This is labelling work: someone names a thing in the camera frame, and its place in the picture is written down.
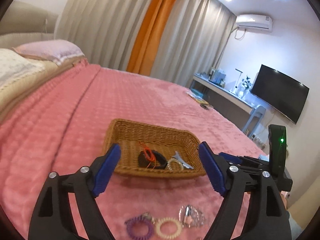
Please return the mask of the right hand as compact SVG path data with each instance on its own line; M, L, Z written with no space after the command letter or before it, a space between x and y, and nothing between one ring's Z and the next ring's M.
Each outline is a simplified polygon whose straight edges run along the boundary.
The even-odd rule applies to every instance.
M287 201L288 201L288 198L290 196L290 193L286 192L286 191L281 191L280 192L280 196L281 196L281 199L282 199L282 201L284 203L285 209L287 209L287 207L288 207Z

